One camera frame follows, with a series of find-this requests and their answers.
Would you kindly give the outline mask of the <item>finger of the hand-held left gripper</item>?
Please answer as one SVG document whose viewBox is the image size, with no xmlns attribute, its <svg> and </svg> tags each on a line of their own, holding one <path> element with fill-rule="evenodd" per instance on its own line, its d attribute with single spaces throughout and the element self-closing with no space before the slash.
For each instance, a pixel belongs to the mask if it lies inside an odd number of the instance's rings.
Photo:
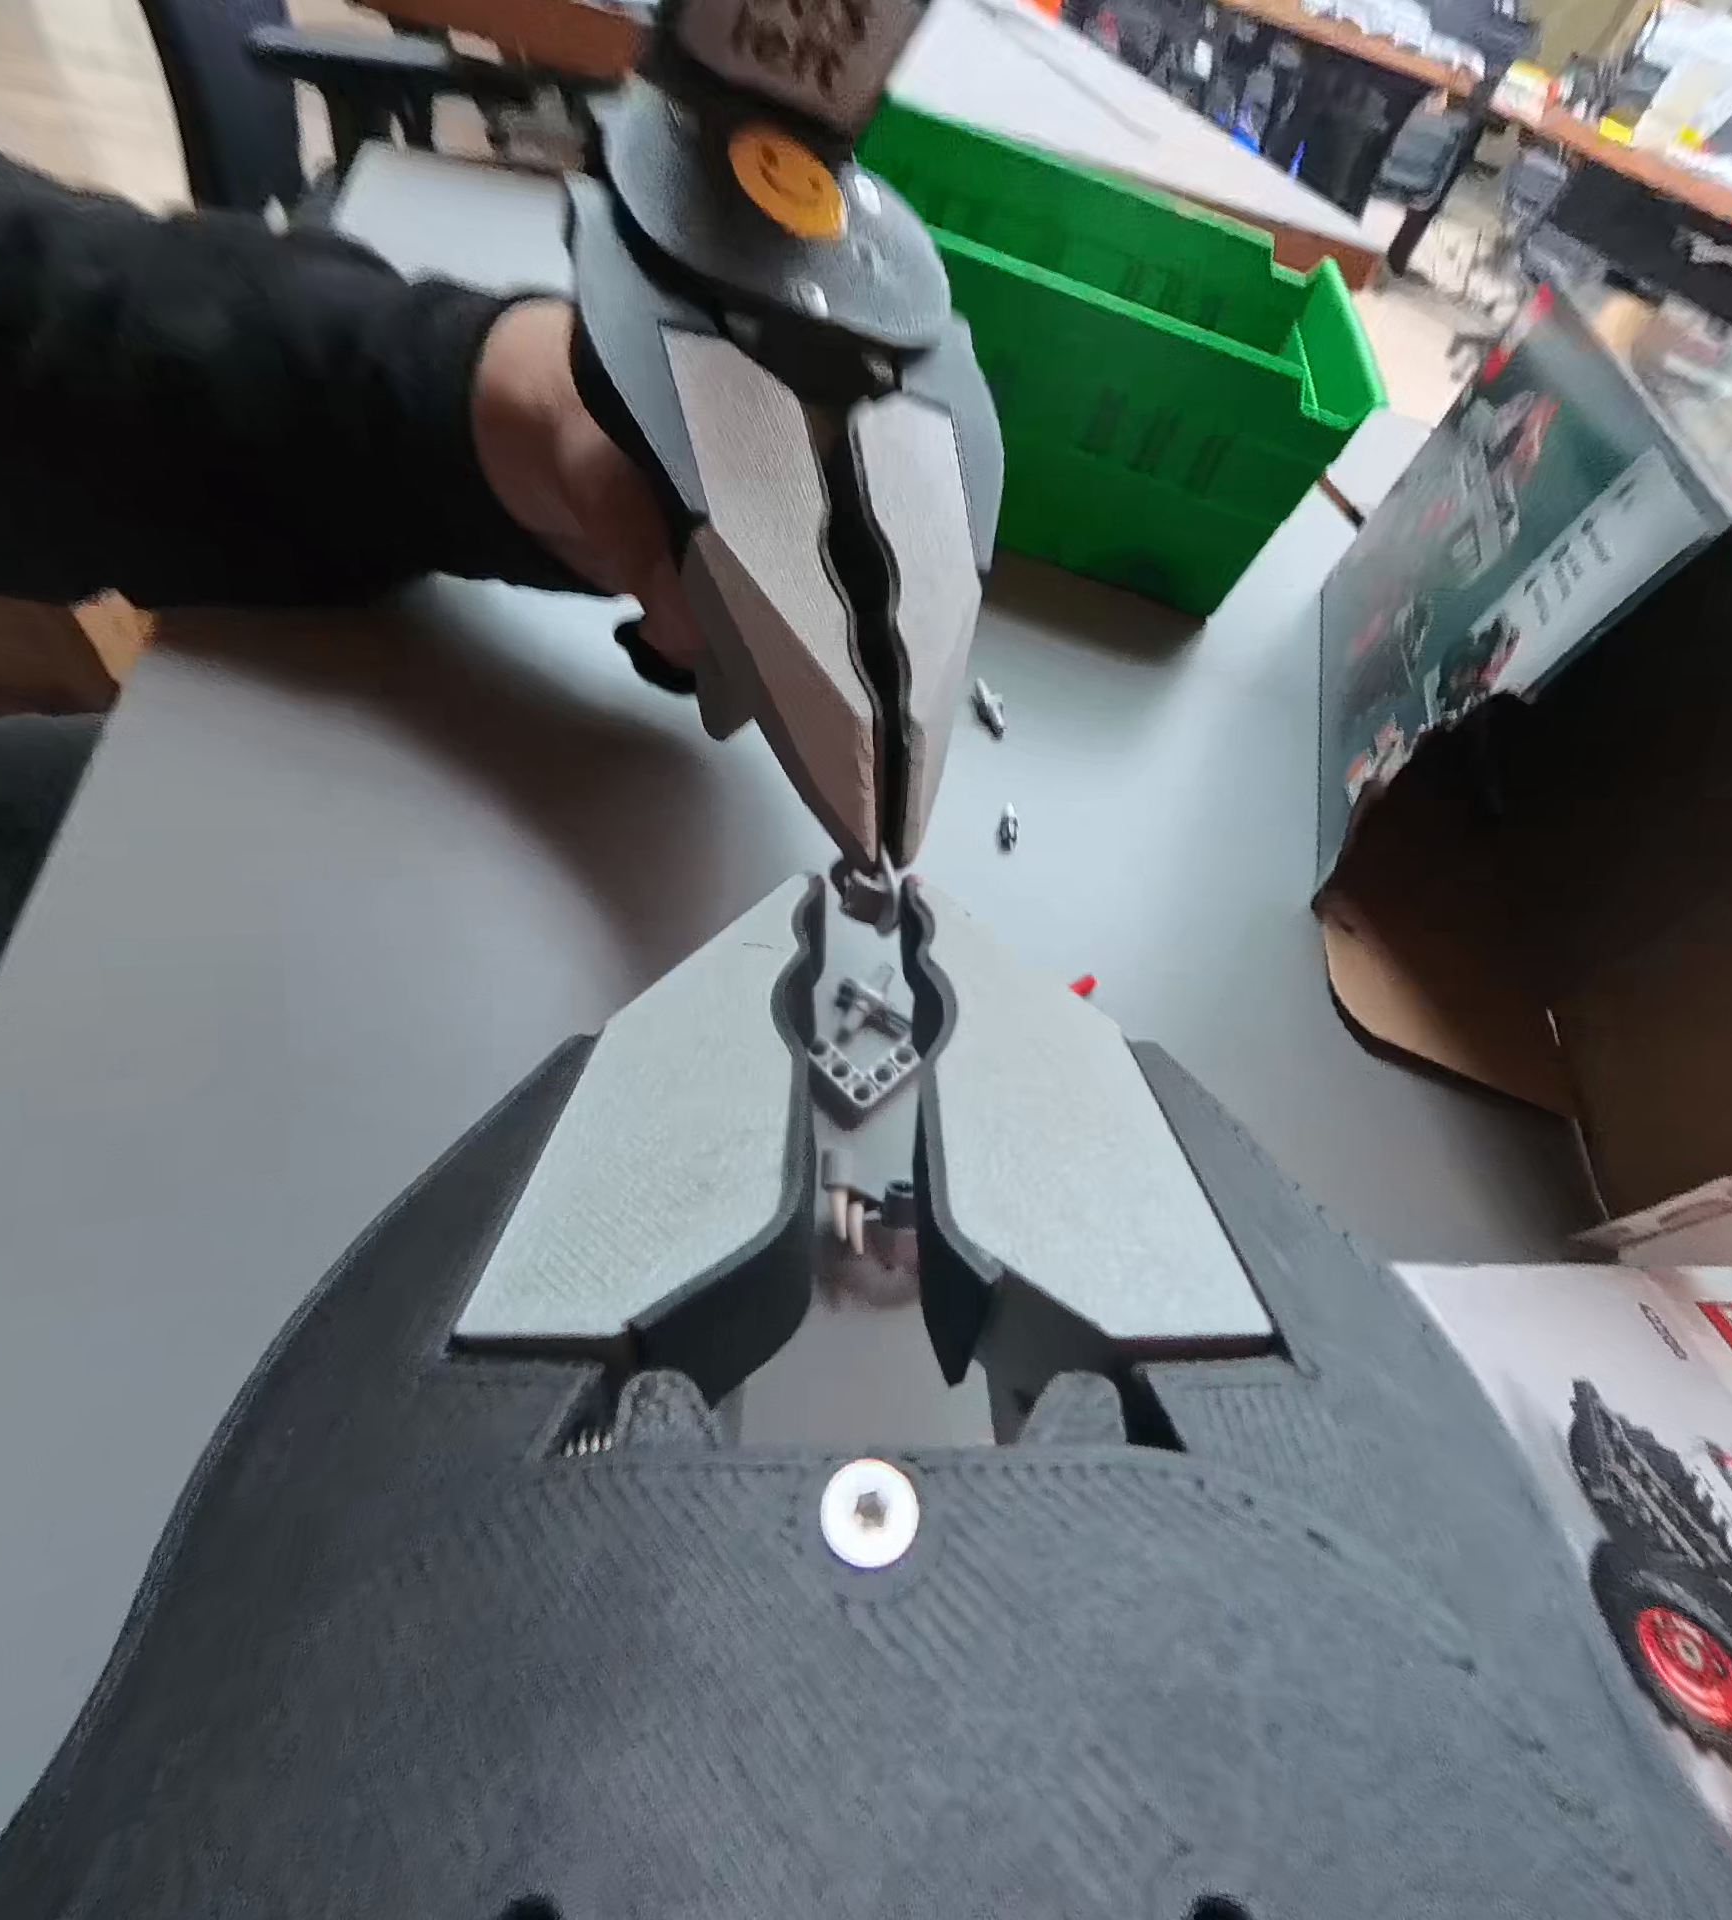
<svg viewBox="0 0 1732 1920">
<path fill-rule="evenodd" d="M 950 416 L 922 396 L 848 421 L 853 611 L 880 705 L 880 817 L 893 866 L 927 838 L 946 773 L 982 576 Z"/>
<path fill-rule="evenodd" d="M 875 866 L 880 710 L 829 561 L 829 488 L 804 404 L 719 334 L 661 329 L 706 518 L 681 583 L 707 642 L 713 737 L 756 727 L 853 866 Z"/>
</svg>

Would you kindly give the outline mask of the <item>grey wood-edged table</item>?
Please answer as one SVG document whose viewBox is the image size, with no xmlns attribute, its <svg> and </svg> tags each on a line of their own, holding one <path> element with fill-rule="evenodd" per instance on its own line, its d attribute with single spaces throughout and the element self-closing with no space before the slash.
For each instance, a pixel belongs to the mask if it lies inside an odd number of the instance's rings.
<svg viewBox="0 0 1732 1920">
<path fill-rule="evenodd" d="M 555 80 L 660 84 L 737 125 L 776 125 L 829 166 L 864 156 L 881 107 L 925 111 L 1255 226 L 1289 269 L 1332 257 L 1360 292 L 1378 268 L 1358 216 L 1033 4 L 365 3 L 365 13 L 439 40 L 467 35 Z"/>
</svg>

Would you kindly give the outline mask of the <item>truck instruction booklet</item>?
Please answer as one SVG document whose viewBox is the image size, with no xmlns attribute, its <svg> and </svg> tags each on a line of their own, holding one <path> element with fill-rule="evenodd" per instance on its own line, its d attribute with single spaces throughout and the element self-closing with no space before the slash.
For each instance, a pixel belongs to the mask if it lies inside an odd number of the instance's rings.
<svg viewBox="0 0 1732 1920">
<path fill-rule="evenodd" d="M 1403 1266 L 1732 1838 L 1732 1269 Z"/>
</svg>

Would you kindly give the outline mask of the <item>person's left forearm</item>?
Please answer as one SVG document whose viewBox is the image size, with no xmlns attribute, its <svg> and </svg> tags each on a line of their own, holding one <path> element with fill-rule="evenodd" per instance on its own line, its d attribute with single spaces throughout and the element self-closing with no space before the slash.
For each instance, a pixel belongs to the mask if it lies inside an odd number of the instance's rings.
<svg viewBox="0 0 1732 1920">
<path fill-rule="evenodd" d="M 579 588 L 473 446 L 473 372 L 510 309 L 325 230 L 159 218 L 0 154 L 0 597 Z"/>
</svg>

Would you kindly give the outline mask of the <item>torn cardboard toy box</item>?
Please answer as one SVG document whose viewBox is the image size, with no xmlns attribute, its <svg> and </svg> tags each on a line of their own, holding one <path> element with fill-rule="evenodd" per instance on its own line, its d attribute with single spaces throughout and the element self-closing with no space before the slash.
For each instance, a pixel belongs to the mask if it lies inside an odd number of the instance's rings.
<svg viewBox="0 0 1732 1920">
<path fill-rule="evenodd" d="M 1320 603 L 1358 1038 L 1575 1128 L 1590 1241 L 1732 1216 L 1732 499 L 1548 281 Z"/>
</svg>

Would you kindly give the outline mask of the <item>grey lego assembly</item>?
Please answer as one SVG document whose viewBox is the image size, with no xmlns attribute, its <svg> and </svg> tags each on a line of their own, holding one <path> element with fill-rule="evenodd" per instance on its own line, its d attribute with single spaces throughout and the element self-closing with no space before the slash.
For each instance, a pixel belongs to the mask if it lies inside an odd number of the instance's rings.
<svg viewBox="0 0 1732 1920">
<path fill-rule="evenodd" d="M 897 1155 L 925 1046 L 901 974 L 905 871 L 837 862 L 829 875 L 837 945 L 808 1041 L 817 1109 L 817 1194 L 832 1260 L 856 1276 L 915 1274 L 915 1178 Z"/>
</svg>

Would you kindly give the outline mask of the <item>long wooden workbench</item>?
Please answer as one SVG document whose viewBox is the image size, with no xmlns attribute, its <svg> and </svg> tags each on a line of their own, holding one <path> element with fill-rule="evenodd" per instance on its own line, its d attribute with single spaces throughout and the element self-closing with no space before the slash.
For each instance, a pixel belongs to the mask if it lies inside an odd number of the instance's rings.
<svg viewBox="0 0 1732 1920">
<path fill-rule="evenodd" d="M 1441 35 L 1432 25 L 1432 13 L 1421 13 L 1420 26 L 1403 21 L 1403 35 L 1380 29 L 1375 17 L 1378 4 L 1310 4 L 1310 3 L 1226 3 L 1228 13 L 1245 13 L 1281 35 L 1323 46 L 1343 59 L 1355 59 L 1367 69 L 1397 74 L 1421 95 L 1446 94 L 1468 102 L 1480 115 L 1518 125 L 1533 140 L 1575 163 L 1594 166 L 1609 177 L 1629 182 L 1629 189 L 1647 192 L 1661 203 L 1681 207 L 1684 224 L 1701 219 L 1716 231 L 1732 237 L 1732 179 L 1707 163 L 1687 166 L 1673 154 L 1642 150 L 1599 131 L 1599 125 L 1575 115 L 1563 105 L 1500 105 L 1495 101 L 1502 80 L 1492 80 L 1487 55 L 1476 43 L 1453 35 L 1439 53 Z"/>
</svg>

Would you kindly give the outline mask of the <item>green plastic bin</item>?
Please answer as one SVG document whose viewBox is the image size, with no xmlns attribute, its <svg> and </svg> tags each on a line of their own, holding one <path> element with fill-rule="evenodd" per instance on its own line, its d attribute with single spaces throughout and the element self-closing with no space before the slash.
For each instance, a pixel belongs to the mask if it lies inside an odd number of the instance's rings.
<svg viewBox="0 0 1732 1920">
<path fill-rule="evenodd" d="M 1386 406 L 1333 257 L 925 107 L 861 163 L 915 207 L 1004 444 L 999 548 L 1210 617 Z"/>
</svg>

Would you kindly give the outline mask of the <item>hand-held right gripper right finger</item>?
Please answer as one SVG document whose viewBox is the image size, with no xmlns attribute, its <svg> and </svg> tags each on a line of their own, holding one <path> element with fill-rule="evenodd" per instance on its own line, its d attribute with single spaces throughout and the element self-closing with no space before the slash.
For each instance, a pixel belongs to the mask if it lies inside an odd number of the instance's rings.
<svg viewBox="0 0 1732 1920">
<path fill-rule="evenodd" d="M 1119 1023 L 919 880 L 904 884 L 901 955 L 927 1337 L 950 1385 L 982 1373 L 993 1440 L 1021 1440 L 1060 1376 L 1103 1381 L 1145 1437 L 1145 1368 L 1281 1360 Z"/>
</svg>

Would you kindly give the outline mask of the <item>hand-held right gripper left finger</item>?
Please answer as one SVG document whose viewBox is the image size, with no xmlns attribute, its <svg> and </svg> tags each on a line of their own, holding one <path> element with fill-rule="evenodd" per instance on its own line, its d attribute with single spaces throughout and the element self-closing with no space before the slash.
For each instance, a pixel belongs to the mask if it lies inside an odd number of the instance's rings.
<svg viewBox="0 0 1732 1920">
<path fill-rule="evenodd" d="M 449 1332 L 470 1360 L 679 1373 L 733 1399 L 810 1303 L 813 991 L 794 877 L 632 999 L 575 1065 Z"/>
</svg>

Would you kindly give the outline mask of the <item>person's left hand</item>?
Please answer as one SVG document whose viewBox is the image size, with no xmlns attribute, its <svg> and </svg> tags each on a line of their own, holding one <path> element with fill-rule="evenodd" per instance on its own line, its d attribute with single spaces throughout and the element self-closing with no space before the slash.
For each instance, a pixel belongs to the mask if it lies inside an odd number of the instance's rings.
<svg viewBox="0 0 1732 1920">
<path fill-rule="evenodd" d="M 587 588 L 639 603 L 639 636 L 664 669 L 695 678 L 706 638 L 671 558 L 661 503 L 586 409 L 572 367 L 567 302 L 519 302 L 473 365 L 477 466 L 519 529 Z"/>
</svg>

